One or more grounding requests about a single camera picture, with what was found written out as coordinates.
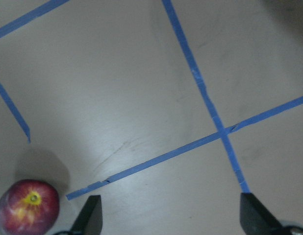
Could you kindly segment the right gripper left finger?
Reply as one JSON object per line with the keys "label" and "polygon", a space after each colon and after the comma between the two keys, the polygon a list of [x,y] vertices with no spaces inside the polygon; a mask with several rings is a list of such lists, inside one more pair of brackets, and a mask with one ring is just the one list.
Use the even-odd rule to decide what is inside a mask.
{"label": "right gripper left finger", "polygon": [[101,196],[89,196],[71,227],[71,233],[73,235],[100,235],[102,227]]}

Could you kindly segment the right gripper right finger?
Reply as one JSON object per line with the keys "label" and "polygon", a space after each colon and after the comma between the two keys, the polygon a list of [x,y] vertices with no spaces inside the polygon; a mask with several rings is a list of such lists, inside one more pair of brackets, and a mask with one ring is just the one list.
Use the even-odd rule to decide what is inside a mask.
{"label": "right gripper right finger", "polygon": [[239,222],[246,235],[272,235],[282,224],[253,193],[240,195]]}

